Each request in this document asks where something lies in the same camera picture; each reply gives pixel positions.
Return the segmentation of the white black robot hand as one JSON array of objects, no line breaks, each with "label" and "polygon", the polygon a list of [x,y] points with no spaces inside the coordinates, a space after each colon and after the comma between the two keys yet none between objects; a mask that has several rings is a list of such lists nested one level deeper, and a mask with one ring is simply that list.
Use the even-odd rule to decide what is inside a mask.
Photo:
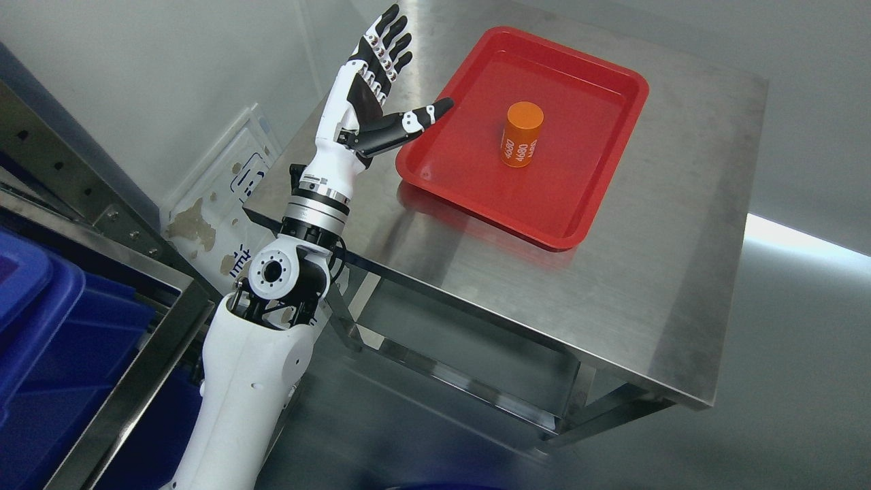
[{"label": "white black robot hand", "polygon": [[410,64],[407,16],[392,4],[373,21],[340,66],[315,133],[315,156],[293,184],[294,195],[317,193],[346,205],[357,176],[374,157],[422,136],[454,108],[451,97],[405,112],[383,107]]}]

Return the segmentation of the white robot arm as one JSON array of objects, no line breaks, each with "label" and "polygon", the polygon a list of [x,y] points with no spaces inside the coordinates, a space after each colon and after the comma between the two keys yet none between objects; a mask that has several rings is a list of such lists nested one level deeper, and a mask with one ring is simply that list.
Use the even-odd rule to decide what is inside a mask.
[{"label": "white robot arm", "polygon": [[252,489],[283,410],[307,372],[313,319],[329,292],[333,249],[352,192],[293,189],[279,233],[217,306],[202,359],[202,403],[166,489]]}]

